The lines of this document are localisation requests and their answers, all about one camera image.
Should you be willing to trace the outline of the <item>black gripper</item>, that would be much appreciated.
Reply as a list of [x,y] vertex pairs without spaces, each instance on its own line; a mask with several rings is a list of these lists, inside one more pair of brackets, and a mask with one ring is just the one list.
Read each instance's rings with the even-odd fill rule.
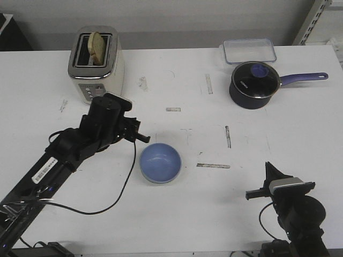
[[269,197],[272,199],[273,202],[278,202],[278,201],[281,201],[281,199],[283,198],[291,198],[297,195],[303,196],[311,191],[310,188],[290,188],[290,189],[283,189],[283,190],[277,191],[275,195],[272,195],[269,190],[269,185],[271,181],[283,179],[283,178],[292,178],[293,176],[284,175],[270,162],[265,163],[265,172],[266,172],[266,178],[263,182],[262,187],[260,187],[257,190],[246,191],[245,198],[247,200]]
[[124,117],[121,106],[114,100],[103,96],[95,97],[88,114],[83,115],[79,130],[81,134],[96,144],[97,150],[103,150],[115,142],[119,135],[119,125],[123,119],[124,136],[130,142],[149,142],[150,136],[139,133],[140,121],[136,118]]

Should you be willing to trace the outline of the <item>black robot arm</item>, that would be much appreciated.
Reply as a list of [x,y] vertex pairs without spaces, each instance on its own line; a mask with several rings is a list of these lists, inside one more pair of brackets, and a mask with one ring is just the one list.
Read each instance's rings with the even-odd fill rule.
[[68,177],[87,158],[125,139],[148,143],[140,121],[125,117],[129,100],[106,93],[94,97],[78,128],[58,133],[42,157],[1,201],[1,256],[6,256]]
[[245,198],[269,197],[277,214],[280,227],[288,240],[272,236],[263,243],[259,256],[329,256],[322,241],[324,231],[320,225],[326,218],[324,206],[308,193],[315,188],[314,182],[286,175],[270,162],[265,163],[266,178],[258,190],[247,191]]

